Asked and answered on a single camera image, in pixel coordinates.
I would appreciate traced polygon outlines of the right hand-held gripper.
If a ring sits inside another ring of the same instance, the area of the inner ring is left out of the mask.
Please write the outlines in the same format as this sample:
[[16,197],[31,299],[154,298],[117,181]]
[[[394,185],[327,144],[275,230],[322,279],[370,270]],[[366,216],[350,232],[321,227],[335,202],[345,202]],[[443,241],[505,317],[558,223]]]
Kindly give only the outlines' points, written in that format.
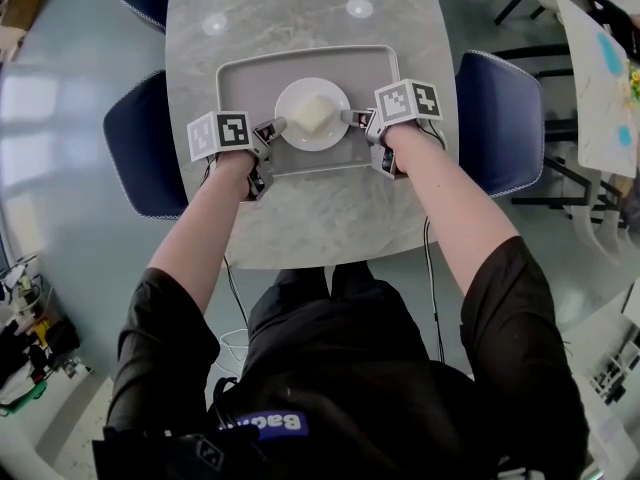
[[420,129],[423,121],[442,121],[437,90],[433,84],[404,79],[375,90],[374,101],[374,109],[342,110],[340,118],[350,127],[364,128],[376,172],[388,178],[403,177],[385,135],[398,124],[415,125]]

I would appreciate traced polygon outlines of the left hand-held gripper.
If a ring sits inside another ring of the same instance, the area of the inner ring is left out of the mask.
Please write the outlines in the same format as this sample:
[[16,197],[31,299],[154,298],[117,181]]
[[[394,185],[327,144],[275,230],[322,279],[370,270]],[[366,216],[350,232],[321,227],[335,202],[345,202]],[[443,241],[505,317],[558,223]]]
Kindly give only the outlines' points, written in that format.
[[254,161],[248,176],[248,201],[256,201],[273,184],[267,160],[272,143],[286,128],[284,117],[252,125],[247,112],[211,111],[187,125],[190,159],[192,162],[207,159],[211,165],[223,153],[248,153]]

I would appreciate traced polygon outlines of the round white plate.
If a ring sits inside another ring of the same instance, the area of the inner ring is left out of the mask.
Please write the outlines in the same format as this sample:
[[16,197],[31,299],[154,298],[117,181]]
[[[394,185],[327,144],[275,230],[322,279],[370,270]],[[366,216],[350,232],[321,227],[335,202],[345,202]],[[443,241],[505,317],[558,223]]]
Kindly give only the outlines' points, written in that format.
[[[336,113],[324,130],[309,135],[291,117],[300,103],[314,95],[324,95],[331,99]],[[299,79],[284,89],[276,102],[274,116],[286,119],[287,128],[282,137],[288,144],[301,151],[319,152],[333,147],[345,136],[349,126],[341,120],[340,112],[346,109],[351,109],[351,105],[342,89],[328,80],[309,77]]]

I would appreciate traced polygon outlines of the pale food piece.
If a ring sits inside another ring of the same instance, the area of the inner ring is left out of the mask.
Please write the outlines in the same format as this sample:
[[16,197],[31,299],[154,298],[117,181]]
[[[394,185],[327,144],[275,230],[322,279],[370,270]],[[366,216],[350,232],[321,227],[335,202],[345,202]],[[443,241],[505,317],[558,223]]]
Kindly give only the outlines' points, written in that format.
[[314,135],[331,123],[335,113],[336,107],[331,99],[314,95],[296,107],[291,119],[305,133]]

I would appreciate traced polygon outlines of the person's left forearm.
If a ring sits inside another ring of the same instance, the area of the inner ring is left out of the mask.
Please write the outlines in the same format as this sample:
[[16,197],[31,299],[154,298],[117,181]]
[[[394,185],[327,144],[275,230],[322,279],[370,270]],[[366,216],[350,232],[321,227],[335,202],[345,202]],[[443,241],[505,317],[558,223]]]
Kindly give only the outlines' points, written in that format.
[[239,205],[249,193],[255,160],[246,151],[222,153],[188,207],[151,258],[201,312],[211,301]]

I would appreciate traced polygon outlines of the person's right forearm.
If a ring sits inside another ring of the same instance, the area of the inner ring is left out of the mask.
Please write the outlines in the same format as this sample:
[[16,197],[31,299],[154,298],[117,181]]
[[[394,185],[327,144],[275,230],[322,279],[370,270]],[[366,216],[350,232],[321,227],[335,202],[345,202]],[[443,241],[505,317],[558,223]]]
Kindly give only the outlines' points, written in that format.
[[385,141],[408,176],[458,286],[467,292],[485,260],[518,235],[516,228],[437,140],[399,124],[387,130]]

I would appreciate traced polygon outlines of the grey marble dining table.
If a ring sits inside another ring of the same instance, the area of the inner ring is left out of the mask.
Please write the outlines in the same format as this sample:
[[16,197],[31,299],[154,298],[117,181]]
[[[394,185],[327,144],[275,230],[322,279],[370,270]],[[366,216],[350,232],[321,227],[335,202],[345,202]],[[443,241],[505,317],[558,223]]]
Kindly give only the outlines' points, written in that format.
[[[401,78],[435,86],[439,129],[456,157],[454,63],[439,0],[169,0],[167,92],[186,193],[196,193],[205,168],[190,157],[187,126],[217,108],[223,64],[347,45],[388,46]],[[246,269],[349,263],[419,247],[424,219],[407,180],[368,167],[283,176],[241,205],[226,255]]]

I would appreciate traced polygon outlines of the grey rectangular tray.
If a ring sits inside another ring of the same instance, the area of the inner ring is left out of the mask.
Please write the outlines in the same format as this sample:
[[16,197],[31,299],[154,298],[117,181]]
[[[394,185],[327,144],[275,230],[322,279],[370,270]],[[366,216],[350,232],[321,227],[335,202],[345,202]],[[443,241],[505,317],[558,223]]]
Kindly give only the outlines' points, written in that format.
[[[396,53],[384,45],[350,45],[274,53],[229,62],[216,73],[221,111],[245,111],[252,125],[276,118],[275,105],[291,83],[317,77],[335,83],[346,94],[351,109],[375,106],[374,91],[400,80]],[[301,151],[281,136],[272,147],[275,176],[364,167],[370,164],[363,132],[348,128],[333,147]]]

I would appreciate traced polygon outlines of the white marble side table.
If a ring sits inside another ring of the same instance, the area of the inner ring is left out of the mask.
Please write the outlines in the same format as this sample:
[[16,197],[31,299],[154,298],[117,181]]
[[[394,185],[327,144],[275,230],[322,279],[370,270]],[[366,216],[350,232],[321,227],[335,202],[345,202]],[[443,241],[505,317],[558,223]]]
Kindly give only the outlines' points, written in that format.
[[[637,171],[640,107],[629,106],[623,85],[628,81],[624,48],[571,0],[556,0],[567,36],[576,88],[578,112],[578,163],[588,169],[633,178]],[[616,42],[623,61],[621,76],[612,75],[604,62],[597,34]],[[618,127],[628,125],[632,144],[618,140]]]

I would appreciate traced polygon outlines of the person's black shirt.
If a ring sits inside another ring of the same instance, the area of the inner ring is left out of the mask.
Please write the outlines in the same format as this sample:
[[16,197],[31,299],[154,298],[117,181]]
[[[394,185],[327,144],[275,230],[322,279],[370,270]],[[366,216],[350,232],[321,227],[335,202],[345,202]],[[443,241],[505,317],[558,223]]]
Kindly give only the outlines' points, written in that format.
[[[253,309],[241,378],[264,480],[579,480],[588,425],[548,282],[520,237],[475,275],[461,308],[464,374],[430,359],[399,293],[365,263],[284,271]],[[107,426],[220,429],[205,396],[220,345],[189,294],[148,269],[118,343]]]

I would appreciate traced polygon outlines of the large blue mat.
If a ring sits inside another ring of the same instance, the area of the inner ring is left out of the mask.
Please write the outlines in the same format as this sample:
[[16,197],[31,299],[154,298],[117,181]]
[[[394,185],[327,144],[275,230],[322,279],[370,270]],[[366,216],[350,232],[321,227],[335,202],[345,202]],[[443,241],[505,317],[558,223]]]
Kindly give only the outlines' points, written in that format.
[[614,76],[621,76],[624,71],[623,61],[618,55],[616,42],[605,32],[597,34],[598,44],[609,72]]

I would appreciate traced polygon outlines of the sunflower bouquet vase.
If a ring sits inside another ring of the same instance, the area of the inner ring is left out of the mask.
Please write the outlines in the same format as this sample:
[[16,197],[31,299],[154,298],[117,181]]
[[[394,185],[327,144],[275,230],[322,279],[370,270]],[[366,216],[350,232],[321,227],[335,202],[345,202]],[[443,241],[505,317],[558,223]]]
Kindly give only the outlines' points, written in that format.
[[629,106],[640,105],[640,64],[627,60],[628,81],[623,85],[626,101]]

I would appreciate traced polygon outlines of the cluttered equipment rack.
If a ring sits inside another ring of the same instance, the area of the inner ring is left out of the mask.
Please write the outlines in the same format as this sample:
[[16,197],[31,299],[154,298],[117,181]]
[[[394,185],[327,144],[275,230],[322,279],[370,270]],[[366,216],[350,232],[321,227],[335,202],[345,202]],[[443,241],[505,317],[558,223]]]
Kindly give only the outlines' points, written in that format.
[[49,378],[69,378],[80,368],[81,340],[38,256],[19,258],[0,270],[0,418],[41,398]]

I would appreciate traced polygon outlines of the black chest-mounted pack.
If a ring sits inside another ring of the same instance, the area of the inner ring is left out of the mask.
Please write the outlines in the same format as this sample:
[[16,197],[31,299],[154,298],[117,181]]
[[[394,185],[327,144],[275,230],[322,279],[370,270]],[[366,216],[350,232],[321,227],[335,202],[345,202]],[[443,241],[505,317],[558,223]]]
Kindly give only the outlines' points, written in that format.
[[264,480],[266,458],[258,446],[256,426],[234,423],[222,403],[227,384],[215,385],[213,408],[220,429],[203,432],[183,429],[107,426],[103,438],[92,442],[98,480]]

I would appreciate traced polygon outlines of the white marble counter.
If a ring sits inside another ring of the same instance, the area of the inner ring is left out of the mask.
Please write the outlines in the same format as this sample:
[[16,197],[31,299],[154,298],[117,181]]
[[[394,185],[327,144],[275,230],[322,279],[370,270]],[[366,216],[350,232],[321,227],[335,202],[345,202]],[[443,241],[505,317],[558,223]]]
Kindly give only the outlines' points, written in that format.
[[589,427],[581,480],[640,480],[640,285],[563,339]]

